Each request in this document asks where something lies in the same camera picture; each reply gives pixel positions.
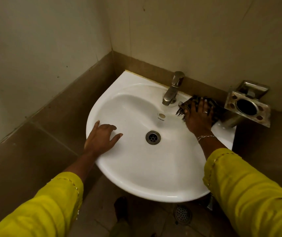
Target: bracelet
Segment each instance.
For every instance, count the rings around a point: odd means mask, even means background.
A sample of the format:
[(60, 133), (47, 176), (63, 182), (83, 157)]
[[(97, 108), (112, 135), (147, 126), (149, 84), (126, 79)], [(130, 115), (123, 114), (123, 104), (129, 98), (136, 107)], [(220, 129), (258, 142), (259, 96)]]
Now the bracelet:
[(201, 136), (199, 136), (199, 137), (197, 138), (198, 143), (199, 143), (199, 141), (200, 141), (202, 138), (205, 138), (205, 137), (215, 137), (215, 136), (214, 136), (214, 135), (201, 135)]

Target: faucet handle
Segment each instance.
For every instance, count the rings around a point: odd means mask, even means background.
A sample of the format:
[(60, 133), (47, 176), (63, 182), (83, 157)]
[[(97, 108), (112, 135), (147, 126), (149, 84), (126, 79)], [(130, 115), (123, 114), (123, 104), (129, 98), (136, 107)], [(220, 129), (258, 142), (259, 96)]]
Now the faucet handle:
[(172, 80), (172, 86), (179, 87), (182, 84), (184, 77), (185, 74), (182, 71), (175, 71)]

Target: yellow sleeve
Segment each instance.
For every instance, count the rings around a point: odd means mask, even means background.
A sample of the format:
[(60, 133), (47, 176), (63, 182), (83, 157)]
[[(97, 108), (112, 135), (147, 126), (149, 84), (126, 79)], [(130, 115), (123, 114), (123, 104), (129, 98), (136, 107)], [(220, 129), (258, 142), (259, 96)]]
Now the yellow sleeve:
[(66, 236), (82, 197), (81, 179), (63, 172), (0, 222), (0, 236)]
[(240, 236), (282, 236), (282, 188), (233, 151), (215, 150), (203, 181)]

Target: white wall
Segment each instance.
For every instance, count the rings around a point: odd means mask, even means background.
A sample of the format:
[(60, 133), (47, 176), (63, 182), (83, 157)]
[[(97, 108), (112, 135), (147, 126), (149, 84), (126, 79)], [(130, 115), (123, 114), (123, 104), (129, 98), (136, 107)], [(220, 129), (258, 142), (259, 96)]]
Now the white wall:
[(115, 51), (228, 91), (271, 87), (282, 110), (282, 0), (107, 0)]
[(103, 0), (0, 0), (0, 140), (111, 51), (107, 22)]

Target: floor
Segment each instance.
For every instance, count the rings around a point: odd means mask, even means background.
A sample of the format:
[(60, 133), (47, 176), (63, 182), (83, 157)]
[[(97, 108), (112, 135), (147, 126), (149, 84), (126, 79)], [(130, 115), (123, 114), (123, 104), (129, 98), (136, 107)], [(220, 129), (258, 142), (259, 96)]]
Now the floor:
[(113, 204), (120, 196), (128, 199), (129, 222), (136, 237), (150, 237), (153, 233), (161, 237), (237, 236), (230, 223), (223, 219), (219, 221), (194, 202), (185, 203), (193, 213), (190, 225), (176, 225), (173, 216), (176, 204), (136, 197), (115, 186), (102, 175), (84, 200), (69, 237), (107, 237), (117, 221)]

